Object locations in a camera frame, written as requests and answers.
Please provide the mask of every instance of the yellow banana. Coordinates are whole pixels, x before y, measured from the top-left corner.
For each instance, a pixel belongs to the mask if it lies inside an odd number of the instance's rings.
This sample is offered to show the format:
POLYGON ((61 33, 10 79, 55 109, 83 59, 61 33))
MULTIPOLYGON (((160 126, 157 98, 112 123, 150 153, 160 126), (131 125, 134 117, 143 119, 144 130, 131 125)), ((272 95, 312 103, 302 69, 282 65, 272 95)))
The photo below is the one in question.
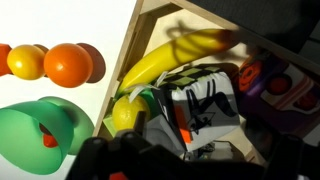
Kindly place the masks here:
POLYGON ((123 78, 116 97, 130 86, 150 83, 164 71, 171 71, 194 60, 226 51, 238 43, 239 41, 232 38, 232 31, 225 29, 202 29, 182 35, 138 61, 123 78))

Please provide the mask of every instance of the red object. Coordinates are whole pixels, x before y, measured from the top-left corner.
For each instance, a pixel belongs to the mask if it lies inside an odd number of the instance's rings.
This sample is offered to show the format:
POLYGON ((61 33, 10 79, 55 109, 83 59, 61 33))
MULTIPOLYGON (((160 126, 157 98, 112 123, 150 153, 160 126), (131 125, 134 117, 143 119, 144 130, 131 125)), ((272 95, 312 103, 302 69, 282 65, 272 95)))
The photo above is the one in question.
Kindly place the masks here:
POLYGON ((11 47, 8 44, 0 44, 0 76, 11 74, 11 70, 7 64, 7 57, 11 47))
POLYGON ((261 73, 262 63, 260 61, 254 61, 253 63, 244 63, 244 66, 240 70, 239 89, 241 92, 248 90, 253 81, 261 73))
POLYGON ((286 74, 276 74, 269 78, 266 89, 270 94, 282 95, 287 93, 292 86, 292 80, 290 76, 286 74))
POLYGON ((54 83, 74 88, 90 78, 93 62, 89 53, 81 46, 64 43, 47 52, 44 58, 44 70, 54 83))
POLYGON ((309 111, 315 108, 317 104, 319 104, 318 98, 310 91, 301 96, 300 99, 298 99, 298 101, 294 103, 297 108, 303 109, 305 111, 309 111))
POLYGON ((185 143, 191 143, 191 134, 188 129, 186 118, 184 117, 182 107, 174 106, 174 111, 175 111, 176 120, 180 129, 180 133, 182 135, 183 141, 185 143))
POLYGON ((58 142, 52 135, 43 134, 43 145, 48 148, 54 148, 58 146, 58 142))
POLYGON ((127 180, 128 178, 122 173, 117 172, 110 175, 110 180, 127 180))

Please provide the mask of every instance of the orange fruit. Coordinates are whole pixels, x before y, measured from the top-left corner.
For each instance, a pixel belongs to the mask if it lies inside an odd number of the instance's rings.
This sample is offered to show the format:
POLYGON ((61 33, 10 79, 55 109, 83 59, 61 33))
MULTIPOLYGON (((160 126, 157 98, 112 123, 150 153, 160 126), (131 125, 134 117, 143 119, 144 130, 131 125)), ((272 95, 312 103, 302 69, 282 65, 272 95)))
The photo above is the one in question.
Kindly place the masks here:
POLYGON ((11 47, 8 44, 0 44, 0 76, 11 73, 7 64, 7 57, 10 51, 11 47))
POLYGON ((74 88, 90 78, 93 62, 89 53, 81 46, 63 43, 47 52, 44 58, 44 70, 57 85, 74 88))

